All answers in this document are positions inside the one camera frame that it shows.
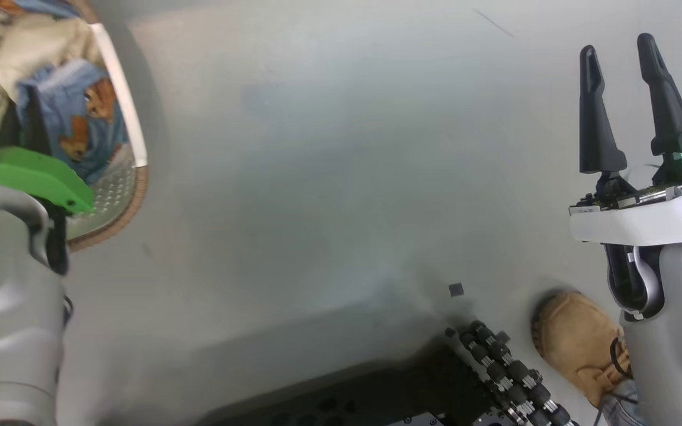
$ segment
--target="gray robotic arm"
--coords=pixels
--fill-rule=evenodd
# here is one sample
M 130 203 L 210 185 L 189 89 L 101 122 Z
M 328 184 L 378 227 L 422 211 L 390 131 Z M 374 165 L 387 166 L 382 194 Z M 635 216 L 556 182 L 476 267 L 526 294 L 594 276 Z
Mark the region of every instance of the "gray robotic arm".
M 55 423 L 62 335 L 72 312 L 62 286 L 64 220 L 48 202 L 0 186 L 0 424 Z
M 682 99 L 654 38 L 638 38 L 649 84 L 662 165 L 653 186 L 636 191 L 620 177 L 617 149 L 601 95 L 604 80 L 592 46 L 580 56 L 580 171 L 601 172 L 595 194 L 570 208 L 571 232 L 604 245 L 608 281 L 620 307 L 639 404 L 649 426 L 682 425 Z

